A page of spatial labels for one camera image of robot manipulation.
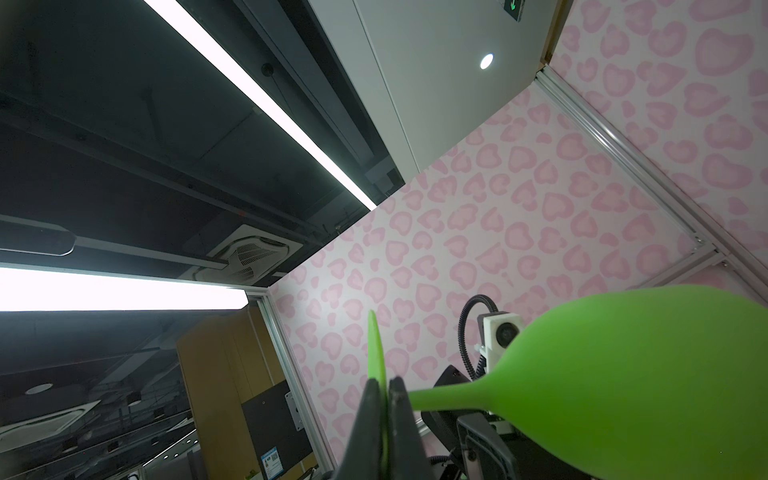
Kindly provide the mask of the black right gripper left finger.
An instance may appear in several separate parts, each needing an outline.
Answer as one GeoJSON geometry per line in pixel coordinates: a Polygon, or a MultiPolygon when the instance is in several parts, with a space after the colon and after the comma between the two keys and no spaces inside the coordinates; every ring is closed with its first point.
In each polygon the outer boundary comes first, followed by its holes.
{"type": "Polygon", "coordinates": [[[380,384],[376,379],[369,379],[343,459],[331,479],[376,480],[381,477],[383,412],[380,384]]]}

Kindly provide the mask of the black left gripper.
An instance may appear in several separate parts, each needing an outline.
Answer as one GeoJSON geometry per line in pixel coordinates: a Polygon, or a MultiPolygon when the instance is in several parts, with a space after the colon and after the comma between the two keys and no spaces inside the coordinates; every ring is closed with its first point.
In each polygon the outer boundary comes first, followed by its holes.
{"type": "Polygon", "coordinates": [[[423,411],[448,451],[443,479],[587,479],[496,415],[480,410],[423,411]]]}

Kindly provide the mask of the green wine glass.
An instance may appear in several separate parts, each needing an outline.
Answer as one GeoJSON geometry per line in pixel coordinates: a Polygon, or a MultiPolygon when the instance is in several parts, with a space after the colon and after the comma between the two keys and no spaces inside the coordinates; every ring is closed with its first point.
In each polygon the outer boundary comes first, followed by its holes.
{"type": "Polygon", "coordinates": [[[767,310],[702,285],[592,295],[533,321],[482,378],[408,398],[493,412],[600,479],[763,479],[767,310]]]}

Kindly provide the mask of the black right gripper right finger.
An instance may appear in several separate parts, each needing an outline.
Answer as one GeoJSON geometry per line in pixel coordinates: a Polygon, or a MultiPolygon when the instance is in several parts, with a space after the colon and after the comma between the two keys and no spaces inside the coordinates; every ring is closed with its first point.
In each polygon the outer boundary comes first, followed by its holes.
{"type": "Polygon", "coordinates": [[[389,382],[387,394],[386,478],[394,480],[432,480],[433,468],[425,453],[416,426],[404,380],[389,382]]]}

